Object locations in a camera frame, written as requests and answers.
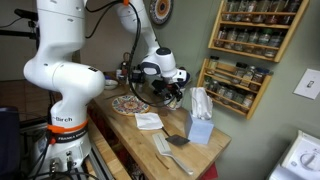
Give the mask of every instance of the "floor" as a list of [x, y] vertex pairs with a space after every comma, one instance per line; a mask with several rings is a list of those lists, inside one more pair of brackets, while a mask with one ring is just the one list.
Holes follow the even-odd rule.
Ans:
[[[56, 100], [61, 99], [60, 93], [53, 94]], [[46, 116], [49, 103], [49, 91], [27, 80], [0, 81], [0, 106], [17, 107], [20, 121]]]

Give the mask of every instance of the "wooden spice rack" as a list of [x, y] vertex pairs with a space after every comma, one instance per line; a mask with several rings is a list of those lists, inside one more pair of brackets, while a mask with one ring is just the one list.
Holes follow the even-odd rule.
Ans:
[[[237, 104], [242, 108], [248, 109], [249, 111], [247, 113], [244, 113], [244, 112], [242, 112], [242, 111], [240, 111], [238, 109], [232, 108], [229, 105], [223, 104], [221, 101], [218, 101], [218, 100], [216, 100], [214, 98], [211, 98], [213, 102], [215, 102], [217, 104], [220, 104], [221, 106], [224, 106], [224, 107], [226, 107], [228, 109], [231, 109], [231, 110], [233, 110], [233, 111], [245, 116], [246, 119], [248, 119], [248, 120], [251, 119], [251, 117], [252, 117], [253, 113], [255, 112], [255, 110], [256, 110], [256, 108], [257, 108], [257, 106], [258, 106], [258, 104], [259, 104], [259, 102], [260, 102], [265, 90], [268, 87], [268, 84], [269, 84], [269, 82], [271, 80], [271, 76], [270, 75], [266, 75], [262, 83], [256, 83], [256, 82], [250, 81], [250, 83], [253, 83], [253, 84], [256, 84], [256, 85], [260, 86], [260, 89], [258, 91], [253, 91], [253, 90], [249, 89], [248, 87], [241, 86], [239, 84], [232, 84], [231, 83], [231, 81], [229, 79], [232, 79], [232, 78], [237, 78], [237, 79], [242, 80], [242, 78], [233, 75], [234, 72], [236, 71], [236, 67], [235, 66], [231, 66], [231, 65], [223, 64], [223, 63], [219, 62], [215, 69], [210, 69], [208, 67], [209, 66], [209, 62], [210, 62], [210, 59], [205, 59], [203, 64], [202, 64], [202, 68], [201, 68], [201, 71], [200, 71], [197, 87], [203, 87], [204, 78], [206, 76], [209, 76], [209, 77], [217, 80], [218, 82], [224, 82], [224, 83], [233, 85], [233, 86], [235, 86], [237, 88], [241, 88], [241, 89], [246, 90], [248, 92], [254, 93], [255, 94], [255, 99], [254, 99], [254, 101], [252, 103], [252, 106], [250, 108], [247, 108], [247, 107], [243, 106], [242, 104], [239, 104], [239, 103], [237, 103], [235, 101], [226, 99], [225, 97], [220, 96], [219, 94], [206, 89], [206, 92], [207, 92], [208, 95], [219, 96], [221, 99], [224, 99], [224, 100], [227, 100], [227, 101], [229, 101], [231, 103]], [[207, 70], [211, 70], [213, 72], [213, 74], [206, 73]]]
[[[225, 12], [224, 9], [226, 6], [226, 0], [222, 0], [220, 7], [219, 7], [218, 15], [216, 17], [216, 21], [213, 26], [213, 30], [211, 33], [211, 38], [210, 38], [208, 47], [211, 49], [216, 49], [216, 50], [225, 51], [225, 52], [229, 52], [229, 53], [254, 57], [254, 58], [258, 58], [258, 59], [262, 59], [262, 60], [280, 62], [280, 60], [285, 52], [285, 49], [288, 46], [298, 24], [300, 23], [300, 20], [303, 16], [308, 4], [309, 4], [309, 0], [303, 0], [300, 7], [299, 7], [299, 10], [296, 13], [289, 13], [289, 12], [277, 12], [277, 13], [273, 13], [273, 12]], [[253, 15], [261, 14], [261, 15], [277, 15], [277, 16], [288, 15], [288, 16], [295, 16], [295, 17], [294, 17], [294, 20], [291, 25], [280, 25], [280, 24], [270, 25], [270, 24], [264, 24], [264, 23], [223, 21], [222, 20], [223, 14], [253, 14]], [[237, 41], [228, 41], [228, 40], [217, 39], [219, 30], [223, 26], [236, 27], [236, 28], [250, 28], [250, 27], [252, 27], [252, 28], [271, 28], [274, 30], [285, 31], [286, 36], [284, 37], [283, 42], [281, 43], [281, 46], [279, 48], [274, 48], [274, 47], [270, 47], [270, 46], [261, 46], [261, 45], [252, 44], [252, 43], [242, 43], [242, 42], [237, 42]], [[261, 48], [265, 48], [265, 49], [276, 49], [276, 50], [278, 50], [278, 53], [276, 54], [276, 56], [274, 58], [269, 58], [269, 57], [265, 57], [263, 55], [257, 55], [257, 54], [242, 52], [242, 51], [235, 51], [235, 50], [231, 50], [231, 49], [225, 49], [223, 47], [214, 46], [214, 42], [217, 40], [222, 41], [222, 42], [229, 42], [229, 43], [231, 42], [231, 43], [235, 43], [235, 44], [250, 45], [252, 47], [261, 47]]]

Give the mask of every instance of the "metal spatula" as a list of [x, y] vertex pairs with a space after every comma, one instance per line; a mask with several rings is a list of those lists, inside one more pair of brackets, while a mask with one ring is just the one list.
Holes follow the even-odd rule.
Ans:
[[153, 134], [152, 137], [161, 155], [171, 157], [186, 173], [189, 175], [193, 174], [192, 169], [188, 168], [182, 161], [173, 156], [169, 144], [162, 133]]

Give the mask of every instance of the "spatula handle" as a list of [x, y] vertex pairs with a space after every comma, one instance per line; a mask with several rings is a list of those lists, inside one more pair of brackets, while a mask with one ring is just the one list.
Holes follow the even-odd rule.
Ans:
[[180, 161], [178, 158], [171, 156], [172, 159], [174, 159], [176, 161], [176, 163], [189, 175], [193, 174], [193, 170], [188, 168], [188, 166], [186, 166], [182, 161]]

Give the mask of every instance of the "decorative plate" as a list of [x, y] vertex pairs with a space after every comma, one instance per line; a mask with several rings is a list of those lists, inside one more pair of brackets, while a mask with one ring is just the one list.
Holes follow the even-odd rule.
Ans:
[[151, 0], [150, 18], [157, 25], [164, 24], [170, 17], [173, 9], [173, 0]]
[[112, 108], [117, 113], [134, 116], [135, 113], [148, 112], [150, 106], [140, 101], [136, 96], [120, 96], [112, 101]]

